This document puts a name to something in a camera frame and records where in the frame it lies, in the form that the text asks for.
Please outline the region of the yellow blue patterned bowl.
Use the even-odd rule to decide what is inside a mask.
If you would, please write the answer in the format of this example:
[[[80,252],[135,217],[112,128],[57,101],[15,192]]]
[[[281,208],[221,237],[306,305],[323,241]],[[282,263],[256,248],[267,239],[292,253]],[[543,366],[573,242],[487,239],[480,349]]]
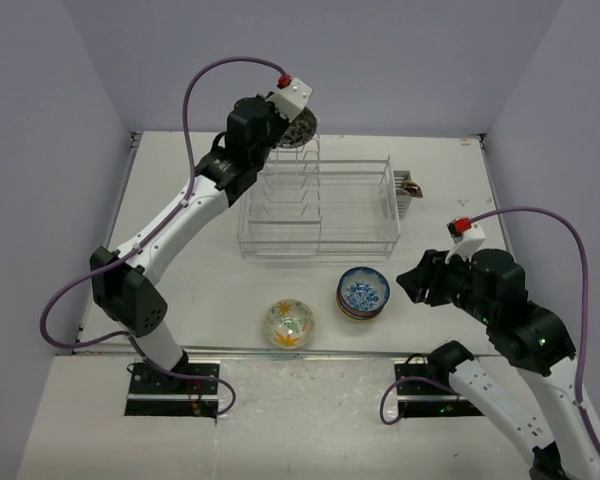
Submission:
[[[378,323],[381,320],[381,317],[371,317],[371,318],[353,318],[353,317],[349,317],[349,316],[342,316],[343,319],[345,319],[347,322],[352,322],[354,324],[360,324],[360,325],[373,325]]]

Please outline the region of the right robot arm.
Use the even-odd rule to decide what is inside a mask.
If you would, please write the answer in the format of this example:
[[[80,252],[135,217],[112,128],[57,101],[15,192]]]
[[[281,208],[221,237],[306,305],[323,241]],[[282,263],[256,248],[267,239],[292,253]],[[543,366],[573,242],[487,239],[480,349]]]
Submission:
[[[434,391],[473,404],[514,446],[530,478],[600,479],[600,422],[576,389],[576,348],[562,320],[529,300],[525,271],[509,253],[484,249],[464,260],[428,250],[396,281],[414,303],[452,304],[483,324],[541,412],[520,405],[457,341],[427,356]]]

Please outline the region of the yellow flower leaf bowl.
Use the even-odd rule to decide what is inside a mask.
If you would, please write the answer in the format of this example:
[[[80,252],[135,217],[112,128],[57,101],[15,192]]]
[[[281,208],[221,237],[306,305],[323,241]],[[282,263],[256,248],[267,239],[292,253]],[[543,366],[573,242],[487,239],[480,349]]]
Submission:
[[[296,299],[283,299],[266,310],[263,331],[274,347],[298,350],[310,343],[315,325],[315,315],[307,304]]]

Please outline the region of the pink patterned bowl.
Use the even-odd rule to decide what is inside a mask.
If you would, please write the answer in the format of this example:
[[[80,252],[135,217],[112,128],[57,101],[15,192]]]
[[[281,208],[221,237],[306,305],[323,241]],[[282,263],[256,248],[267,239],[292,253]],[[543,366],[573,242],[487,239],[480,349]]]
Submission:
[[[291,122],[276,147],[280,149],[300,148],[314,138],[317,129],[318,120],[315,114],[309,108],[304,108]]]

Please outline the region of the orange floral patterned bowl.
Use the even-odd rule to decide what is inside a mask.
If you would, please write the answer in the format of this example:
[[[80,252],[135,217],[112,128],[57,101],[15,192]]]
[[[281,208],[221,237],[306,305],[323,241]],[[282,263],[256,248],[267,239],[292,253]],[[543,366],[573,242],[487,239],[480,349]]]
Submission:
[[[368,311],[368,312],[365,312],[365,311],[359,311],[359,310],[356,310],[356,309],[354,309],[354,308],[352,308],[352,307],[348,306],[348,305],[346,304],[346,302],[345,302],[345,301],[344,301],[344,300],[343,300],[341,297],[339,297],[339,296],[337,296],[337,297],[336,297],[336,303],[337,303],[337,305],[338,305],[338,304],[340,304],[340,305],[342,305],[342,306],[343,306],[343,307],[344,307],[346,310],[348,310],[348,311],[350,311],[350,312],[352,312],[352,313],[355,313],[355,314],[357,314],[357,315],[370,315],[372,312],[376,312],[376,311],[378,311],[378,310],[380,310],[380,309],[384,309],[384,307],[383,307],[383,306],[380,306],[379,308],[377,308],[377,309],[375,309],[375,310],[372,310],[372,311]]]

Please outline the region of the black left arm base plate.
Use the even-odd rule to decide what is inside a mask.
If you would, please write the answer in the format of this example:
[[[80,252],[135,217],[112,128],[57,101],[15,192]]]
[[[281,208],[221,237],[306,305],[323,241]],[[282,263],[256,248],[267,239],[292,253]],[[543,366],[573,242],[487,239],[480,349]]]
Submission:
[[[215,382],[172,378],[155,372],[143,362],[129,364],[127,371],[131,378],[125,416],[217,418],[219,401]]]

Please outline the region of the blue white floral bowl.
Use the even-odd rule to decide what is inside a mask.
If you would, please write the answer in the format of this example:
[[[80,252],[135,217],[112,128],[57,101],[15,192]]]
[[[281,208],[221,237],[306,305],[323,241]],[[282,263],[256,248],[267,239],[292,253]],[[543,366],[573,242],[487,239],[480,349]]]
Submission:
[[[389,301],[390,293],[390,285],[385,276],[366,266],[347,270],[337,285],[337,294],[348,306],[365,312],[384,307]]]

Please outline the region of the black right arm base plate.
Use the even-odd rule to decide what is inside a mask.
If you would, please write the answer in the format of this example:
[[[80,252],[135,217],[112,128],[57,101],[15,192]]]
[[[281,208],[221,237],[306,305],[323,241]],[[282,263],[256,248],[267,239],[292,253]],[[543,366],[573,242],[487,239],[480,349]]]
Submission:
[[[397,380],[420,376],[440,383],[423,358],[394,364]],[[398,413],[404,418],[476,417],[482,412],[462,396],[451,395],[426,382],[408,382],[396,388]]]

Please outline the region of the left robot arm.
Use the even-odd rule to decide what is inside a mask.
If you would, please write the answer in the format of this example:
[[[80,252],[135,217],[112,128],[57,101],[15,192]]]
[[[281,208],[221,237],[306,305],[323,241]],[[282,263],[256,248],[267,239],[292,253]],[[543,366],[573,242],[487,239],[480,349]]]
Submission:
[[[243,98],[227,117],[195,177],[134,238],[90,258],[95,304],[154,369],[152,380],[175,393],[188,379],[186,354],[169,331],[168,306],[156,286],[181,250],[256,181],[270,151],[305,108],[308,97],[282,92]]]

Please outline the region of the blue triangle patterned bowl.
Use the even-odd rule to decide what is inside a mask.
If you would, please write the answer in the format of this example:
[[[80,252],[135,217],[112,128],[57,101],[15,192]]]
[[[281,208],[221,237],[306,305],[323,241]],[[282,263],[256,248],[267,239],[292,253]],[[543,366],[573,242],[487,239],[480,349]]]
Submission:
[[[383,309],[380,309],[380,310],[378,310],[378,311],[376,311],[376,312],[372,312],[370,315],[357,315],[357,314],[355,314],[355,313],[352,313],[352,312],[350,312],[350,311],[346,310],[346,309],[345,309],[345,308],[344,308],[342,305],[340,305],[340,304],[338,304],[338,308],[339,308],[340,312],[341,312],[343,315],[346,315],[346,316],[349,316],[349,317],[353,317],[353,318],[356,318],[356,317],[357,317],[357,318],[364,318],[364,317],[366,317],[366,318],[371,318],[371,317],[376,317],[376,316],[378,316],[378,317],[379,317],[379,316],[381,316],[381,314],[383,313]]]

